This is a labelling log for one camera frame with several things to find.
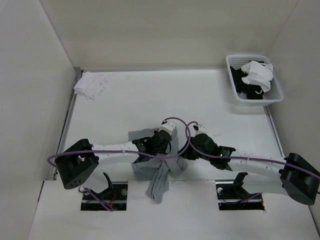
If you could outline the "grey tank top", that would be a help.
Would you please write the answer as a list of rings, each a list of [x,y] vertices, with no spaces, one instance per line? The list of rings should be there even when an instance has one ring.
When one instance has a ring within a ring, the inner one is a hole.
[[[151,137],[156,129],[146,128],[142,130],[128,132],[128,140],[138,140],[143,137]],[[168,156],[178,154],[179,137],[178,131],[175,129],[172,134],[171,151]],[[163,195],[169,190],[169,176],[173,178],[179,177],[187,168],[188,163],[181,157],[159,159],[152,158],[146,162],[131,164],[134,176],[139,181],[150,181],[146,195],[156,204],[160,204]]]

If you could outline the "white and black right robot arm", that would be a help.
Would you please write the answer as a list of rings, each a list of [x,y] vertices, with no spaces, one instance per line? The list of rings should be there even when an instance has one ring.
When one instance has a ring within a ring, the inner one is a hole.
[[[236,172],[232,192],[238,198],[247,194],[273,193],[289,196],[294,201],[312,206],[320,186],[320,173],[302,156],[290,153],[277,160],[252,156],[235,156],[236,149],[217,145],[200,133],[191,137],[185,151],[186,160],[203,159],[222,171]]]

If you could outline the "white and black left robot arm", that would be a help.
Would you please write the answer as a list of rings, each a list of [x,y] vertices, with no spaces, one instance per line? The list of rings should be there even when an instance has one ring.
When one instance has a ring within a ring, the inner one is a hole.
[[[84,138],[56,156],[54,164],[64,189],[71,190],[84,184],[99,164],[144,163],[164,154],[172,135],[171,130],[159,129],[151,137],[116,145],[94,145]]]

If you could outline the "crumpled white tank top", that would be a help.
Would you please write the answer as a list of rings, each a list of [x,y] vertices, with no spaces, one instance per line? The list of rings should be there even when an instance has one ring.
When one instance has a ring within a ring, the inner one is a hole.
[[[259,85],[265,93],[271,89],[271,81],[274,78],[274,67],[272,63],[266,64],[252,60],[243,65],[241,69],[244,72],[248,72],[248,76],[242,78],[243,82],[246,84]]]

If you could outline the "folded white tank top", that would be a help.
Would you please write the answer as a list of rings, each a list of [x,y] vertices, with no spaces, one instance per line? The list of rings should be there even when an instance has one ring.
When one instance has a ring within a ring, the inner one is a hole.
[[[100,73],[84,72],[74,86],[74,94],[81,95],[89,100],[96,100],[107,87],[109,78]]]

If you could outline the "black garment in basket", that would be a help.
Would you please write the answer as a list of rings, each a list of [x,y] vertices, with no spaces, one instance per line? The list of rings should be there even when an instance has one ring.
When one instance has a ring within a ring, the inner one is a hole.
[[[242,78],[248,76],[247,71],[243,71],[241,68],[235,69],[234,67],[229,67],[231,70],[231,75],[233,78],[234,86],[238,96],[242,99],[248,100],[262,100],[264,91],[260,85],[247,84],[243,82]]]

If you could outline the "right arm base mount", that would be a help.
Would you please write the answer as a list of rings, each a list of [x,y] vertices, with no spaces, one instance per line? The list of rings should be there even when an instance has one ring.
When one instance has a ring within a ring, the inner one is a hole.
[[[218,208],[220,211],[265,210],[262,193],[248,193],[244,188],[246,172],[237,174],[234,180],[215,182]]]

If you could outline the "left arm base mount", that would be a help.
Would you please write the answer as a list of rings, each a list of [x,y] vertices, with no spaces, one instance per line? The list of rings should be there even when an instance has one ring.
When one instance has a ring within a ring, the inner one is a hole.
[[[111,181],[107,173],[103,173],[106,187],[101,192],[80,186],[78,192],[82,194],[81,211],[126,211],[128,197],[128,182]]]

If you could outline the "metal table edge rail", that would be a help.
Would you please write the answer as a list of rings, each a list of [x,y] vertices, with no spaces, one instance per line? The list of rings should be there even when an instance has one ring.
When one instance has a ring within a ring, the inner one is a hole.
[[[68,102],[68,106],[67,106],[63,126],[62,126],[62,131],[61,131],[58,145],[57,145],[57,149],[56,149],[57,154],[61,153],[65,147],[67,134],[69,131],[69,126],[70,126],[70,122],[71,122],[71,118],[72,118],[72,114],[73,114],[73,110],[74,110],[74,106],[75,106],[75,101],[77,99],[77,97],[75,96],[74,86],[79,81],[79,79],[82,77],[83,71],[84,71],[80,67],[74,67],[73,69],[75,72],[75,77],[74,77],[73,85],[71,88],[71,94],[70,94],[70,98],[69,98],[69,102]]]

